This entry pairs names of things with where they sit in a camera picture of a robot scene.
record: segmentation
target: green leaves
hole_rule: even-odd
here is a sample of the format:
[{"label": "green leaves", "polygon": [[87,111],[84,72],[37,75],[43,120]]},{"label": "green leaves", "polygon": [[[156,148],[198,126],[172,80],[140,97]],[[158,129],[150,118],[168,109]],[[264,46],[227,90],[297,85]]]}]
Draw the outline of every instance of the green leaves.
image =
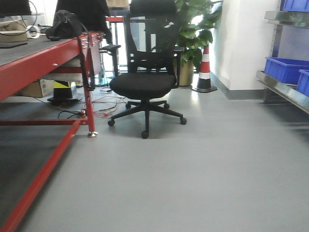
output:
[{"label": "green leaves", "polygon": [[[222,1],[211,2],[210,0],[175,0],[179,14],[182,17],[181,31],[177,39],[177,45],[184,47],[182,65],[189,59],[197,71],[200,70],[202,51],[205,46],[213,42],[212,33],[209,29],[214,28],[222,13]],[[193,24],[192,19],[202,16],[202,20]]]}]

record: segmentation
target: red metal frame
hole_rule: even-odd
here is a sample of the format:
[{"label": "red metal frame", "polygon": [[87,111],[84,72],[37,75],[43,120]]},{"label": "red metal frame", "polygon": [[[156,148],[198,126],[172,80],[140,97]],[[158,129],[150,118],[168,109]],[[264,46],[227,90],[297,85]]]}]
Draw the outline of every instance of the red metal frame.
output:
[{"label": "red metal frame", "polygon": [[[87,35],[82,35],[81,39],[86,40]],[[95,63],[89,60],[91,57],[89,53],[98,53],[98,44],[101,41],[101,35],[97,32],[91,33],[90,46],[83,47],[85,56],[85,66],[87,69],[87,77],[89,77],[89,64]],[[76,39],[65,40],[55,46],[52,46],[43,51],[31,54],[27,57],[15,60],[8,64],[0,66],[0,101],[11,96],[18,90],[27,86],[31,82],[39,79],[47,73],[80,73],[81,68],[71,68],[65,70],[59,67],[70,59],[79,55],[80,50]],[[87,87],[84,87],[84,97],[87,109],[86,118],[81,119],[48,119],[48,120],[25,120],[25,121],[0,121],[0,126],[26,126],[26,125],[71,125],[69,131],[59,143],[57,148],[52,153],[50,159],[43,166],[39,174],[36,176],[22,199],[15,206],[14,210],[0,227],[0,232],[13,232],[18,227],[19,223],[23,219],[27,210],[31,206],[35,197],[45,184],[47,178],[51,174],[52,170],[62,157],[64,151],[72,141],[77,130],[81,125],[88,125],[90,132],[95,132],[94,112],[91,99],[91,92]]]}]

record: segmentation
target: plant pot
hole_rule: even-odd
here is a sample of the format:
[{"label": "plant pot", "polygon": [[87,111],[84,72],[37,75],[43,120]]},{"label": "plant pot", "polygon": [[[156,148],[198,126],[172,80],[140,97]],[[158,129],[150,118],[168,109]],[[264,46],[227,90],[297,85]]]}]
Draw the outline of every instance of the plant pot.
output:
[{"label": "plant pot", "polygon": [[186,62],[184,66],[180,66],[179,85],[190,86],[193,80],[193,73],[194,73],[193,61],[188,60],[188,62]]}]

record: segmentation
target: chair headrest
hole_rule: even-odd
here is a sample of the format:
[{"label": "chair headrest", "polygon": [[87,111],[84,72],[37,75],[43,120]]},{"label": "chair headrest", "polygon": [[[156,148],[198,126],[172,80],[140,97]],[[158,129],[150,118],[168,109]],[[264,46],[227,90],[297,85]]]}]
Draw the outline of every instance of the chair headrest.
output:
[{"label": "chair headrest", "polygon": [[175,0],[132,0],[130,11],[134,14],[166,14],[177,12]]}]

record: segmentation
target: stainless steel shelf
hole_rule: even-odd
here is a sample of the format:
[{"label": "stainless steel shelf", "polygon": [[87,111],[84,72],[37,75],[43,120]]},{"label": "stainless steel shelf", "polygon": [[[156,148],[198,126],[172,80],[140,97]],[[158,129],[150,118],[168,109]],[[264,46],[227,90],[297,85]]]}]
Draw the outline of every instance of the stainless steel shelf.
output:
[{"label": "stainless steel shelf", "polygon": [[263,71],[257,71],[256,77],[267,88],[309,114],[309,97],[296,91],[293,86],[284,84]]},{"label": "stainless steel shelf", "polygon": [[266,11],[264,19],[272,24],[309,28],[309,12]]}]

